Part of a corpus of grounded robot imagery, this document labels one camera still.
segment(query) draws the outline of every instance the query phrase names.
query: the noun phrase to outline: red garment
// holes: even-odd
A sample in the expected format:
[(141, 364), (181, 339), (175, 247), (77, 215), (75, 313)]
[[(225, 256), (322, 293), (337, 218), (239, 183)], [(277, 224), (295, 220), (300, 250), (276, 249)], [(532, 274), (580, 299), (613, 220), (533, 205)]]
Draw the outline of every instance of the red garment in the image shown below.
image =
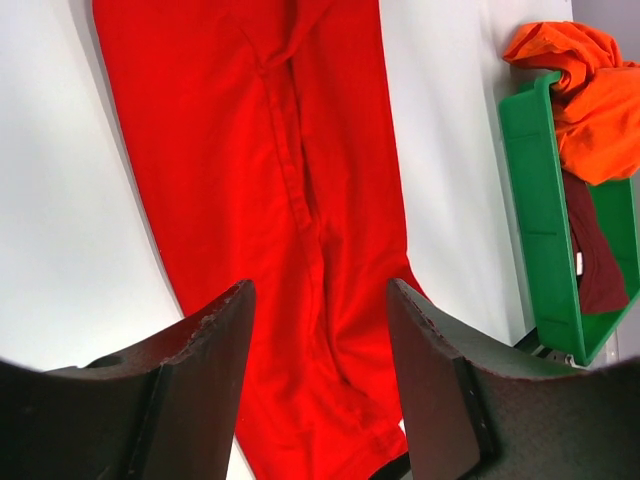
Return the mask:
[(417, 287), (376, 0), (94, 0), (124, 139), (185, 314), (258, 309), (237, 436), (259, 479), (406, 450), (385, 287)]
[(578, 280), (580, 310), (587, 315), (622, 310), (629, 305), (624, 277), (609, 242), (598, 225), (598, 215), (589, 187), (564, 170), (562, 182), (573, 255), (576, 258), (576, 253), (582, 252), (584, 262), (584, 272)]

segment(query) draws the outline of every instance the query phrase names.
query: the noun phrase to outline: white surface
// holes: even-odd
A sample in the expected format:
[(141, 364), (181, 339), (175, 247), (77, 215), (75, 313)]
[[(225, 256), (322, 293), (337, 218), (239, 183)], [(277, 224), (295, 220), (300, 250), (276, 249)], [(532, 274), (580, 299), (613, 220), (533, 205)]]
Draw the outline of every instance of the white surface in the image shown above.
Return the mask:
[[(0, 2), (0, 357), (43, 370), (85, 365), (181, 318), (89, 3)], [(235, 442), (228, 477), (252, 478)]]
[(569, 20), (571, 3), (380, 5), (411, 266), (439, 308), (513, 345), (533, 318), (496, 111), (517, 82), (500, 56), (518, 25)]

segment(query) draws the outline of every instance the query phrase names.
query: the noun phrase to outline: green bin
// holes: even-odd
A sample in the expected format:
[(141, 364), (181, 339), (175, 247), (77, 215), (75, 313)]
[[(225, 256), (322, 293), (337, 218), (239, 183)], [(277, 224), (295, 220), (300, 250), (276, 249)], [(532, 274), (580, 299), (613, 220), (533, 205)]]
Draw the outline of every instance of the green bin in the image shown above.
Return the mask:
[(631, 180), (591, 187), (600, 228), (620, 265), (630, 305), (601, 315), (580, 312), (558, 146), (551, 111), (555, 72), (524, 85), (499, 105), (520, 241), (540, 342), (586, 366), (633, 305), (640, 290)]

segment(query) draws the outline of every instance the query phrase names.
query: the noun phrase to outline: maroon cloth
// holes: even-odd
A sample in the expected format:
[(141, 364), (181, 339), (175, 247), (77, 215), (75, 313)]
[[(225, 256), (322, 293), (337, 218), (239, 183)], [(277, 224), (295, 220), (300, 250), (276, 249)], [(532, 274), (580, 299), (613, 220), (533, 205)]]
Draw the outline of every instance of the maroon cloth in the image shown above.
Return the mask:
[(571, 227), (573, 256), (582, 252), (583, 273), (578, 293), (582, 313), (593, 315), (621, 310), (629, 304), (624, 277), (607, 238), (600, 230), (587, 184), (562, 171)]

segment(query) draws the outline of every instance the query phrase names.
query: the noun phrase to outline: white wall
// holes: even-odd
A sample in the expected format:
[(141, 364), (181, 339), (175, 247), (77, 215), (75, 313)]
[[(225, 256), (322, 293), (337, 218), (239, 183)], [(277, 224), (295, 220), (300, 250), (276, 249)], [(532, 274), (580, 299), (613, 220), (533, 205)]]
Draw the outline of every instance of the white wall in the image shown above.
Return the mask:
[[(575, 21), (613, 35), (627, 60), (640, 61), (640, 1), (574, 0)], [(636, 210), (640, 213), (640, 176), (634, 177)], [(640, 355), (640, 302), (618, 328), (620, 358)]]
[(180, 318), (89, 0), (0, 2), (0, 357), (83, 365)]

